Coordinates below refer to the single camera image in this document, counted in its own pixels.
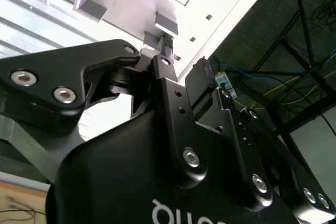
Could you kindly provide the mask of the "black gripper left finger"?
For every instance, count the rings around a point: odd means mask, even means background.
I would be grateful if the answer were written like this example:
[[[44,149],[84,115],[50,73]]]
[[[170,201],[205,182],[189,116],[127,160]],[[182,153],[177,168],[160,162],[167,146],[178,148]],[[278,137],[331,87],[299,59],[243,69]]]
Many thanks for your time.
[[[85,142],[83,112],[122,93],[136,117]],[[114,39],[1,60],[1,136],[50,182],[97,185],[153,166],[194,187],[207,174],[197,131],[169,47],[149,59]]]

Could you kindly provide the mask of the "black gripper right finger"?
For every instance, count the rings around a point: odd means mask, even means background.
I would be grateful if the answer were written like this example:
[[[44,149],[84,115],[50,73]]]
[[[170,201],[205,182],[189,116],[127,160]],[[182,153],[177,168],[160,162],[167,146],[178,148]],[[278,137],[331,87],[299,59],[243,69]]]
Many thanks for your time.
[[[293,140],[278,138],[252,109],[237,110],[215,80],[210,62],[199,59],[185,79],[195,119],[229,141],[235,182],[231,191],[254,212],[275,210],[298,222],[328,222],[334,205]]]

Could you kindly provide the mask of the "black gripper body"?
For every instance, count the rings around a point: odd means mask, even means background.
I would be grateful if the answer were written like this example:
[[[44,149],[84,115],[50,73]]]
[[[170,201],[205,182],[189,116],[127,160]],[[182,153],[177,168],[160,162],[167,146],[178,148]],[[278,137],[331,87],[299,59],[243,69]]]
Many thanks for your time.
[[[205,179],[180,186],[166,128],[151,111],[75,148],[61,164],[46,200],[48,223],[296,223],[275,196],[258,212],[241,204],[229,144],[197,128],[192,139],[208,164]]]

